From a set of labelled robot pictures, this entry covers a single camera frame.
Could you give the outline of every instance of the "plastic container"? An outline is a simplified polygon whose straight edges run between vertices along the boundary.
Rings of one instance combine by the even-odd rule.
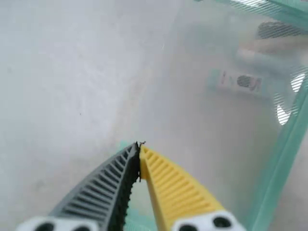
[[[308,124],[308,19],[291,11],[185,1],[120,132],[186,169],[249,231],[268,228]],[[131,199],[126,229],[155,230],[145,183]]]

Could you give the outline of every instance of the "white surface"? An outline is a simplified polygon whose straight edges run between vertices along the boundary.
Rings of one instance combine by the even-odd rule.
[[[146,78],[138,73],[162,48],[178,5],[0,2],[2,230],[49,213],[118,149],[125,110]]]

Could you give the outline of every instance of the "small black object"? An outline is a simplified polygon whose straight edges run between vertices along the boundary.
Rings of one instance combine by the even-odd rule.
[[[53,231],[54,224],[51,222],[44,222],[43,224],[40,224],[35,231]]]
[[[193,225],[182,225],[179,231],[198,231],[198,229]]]
[[[80,227],[74,229],[73,231],[90,231],[90,229],[86,226],[80,226]]]
[[[217,217],[213,220],[215,227],[217,228],[228,228],[231,226],[231,222],[224,217]]]

